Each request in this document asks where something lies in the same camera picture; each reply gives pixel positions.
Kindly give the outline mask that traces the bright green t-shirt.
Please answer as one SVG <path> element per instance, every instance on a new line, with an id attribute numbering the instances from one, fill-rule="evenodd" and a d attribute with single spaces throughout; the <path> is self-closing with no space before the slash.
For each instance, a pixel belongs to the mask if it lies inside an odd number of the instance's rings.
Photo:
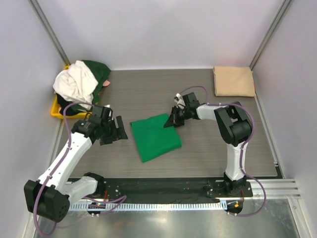
<path id="1" fill-rule="evenodd" d="M 130 123 L 132 134 L 143 163 L 182 147 L 175 128 L 164 128 L 168 114 L 160 114 Z"/>

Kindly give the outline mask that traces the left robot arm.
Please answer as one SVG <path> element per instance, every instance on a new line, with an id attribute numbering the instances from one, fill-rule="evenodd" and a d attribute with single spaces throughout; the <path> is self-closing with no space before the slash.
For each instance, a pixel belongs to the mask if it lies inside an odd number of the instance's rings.
<path id="1" fill-rule="evenodd" d="M 68 184 L 83 155 L 96 141 L 107 145 L 128 138 L 122 117 L 114 117 L 109 106 L 95 106 L 87 119 L 78 120 L 67 132 L 68 140 L 53 163 L 36 181 L 28 180 L 24 185 L 28 211 L 56 223 L 82 198 L 104 195 L 104 177 L 95 173 L 85 173 L 78 181 Z"/>

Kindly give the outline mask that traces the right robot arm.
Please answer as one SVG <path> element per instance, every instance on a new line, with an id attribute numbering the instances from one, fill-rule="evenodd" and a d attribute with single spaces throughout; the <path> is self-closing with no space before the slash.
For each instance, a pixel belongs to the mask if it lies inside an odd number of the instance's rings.
<path id="1" fill-rule="evenodd" d="M 240 102 L 211 105 L 201 104 L 195 93 L 177 94 L 166 127 L 180 127 L 185 120 L 214 120 L 217 122 L 221 138 L 227 146 L 227 166 L 223 176 L 223 191 L 229 196 L 240 194 L 246 186 L 244 170 L 245 151 L 253 135 L 253 122 Z"/>

